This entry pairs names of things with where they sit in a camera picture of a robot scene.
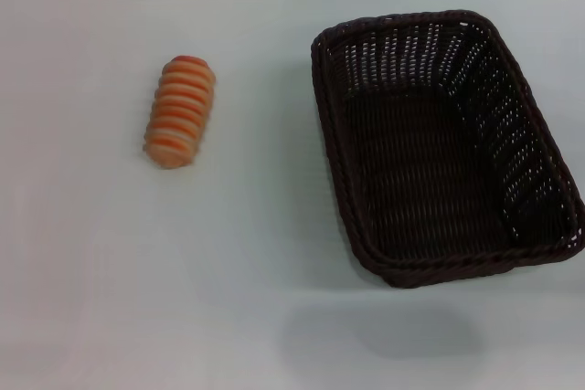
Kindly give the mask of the dark brown woven basket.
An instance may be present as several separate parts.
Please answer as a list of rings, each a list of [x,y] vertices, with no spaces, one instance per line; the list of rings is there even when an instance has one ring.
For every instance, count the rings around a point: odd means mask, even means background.
[[[411,289],[585,249],[578,187],[488,18],[358,18],[311,54],[338,210],[365,269]]]

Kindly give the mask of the orange striped bread roll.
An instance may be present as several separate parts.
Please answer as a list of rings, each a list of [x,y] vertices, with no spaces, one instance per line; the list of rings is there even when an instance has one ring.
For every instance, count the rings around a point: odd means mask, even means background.
[[[166,63],[158,80],[143,150],[165,169],[190,165],[214,100],[216,77],[202,58],[181,55]]]

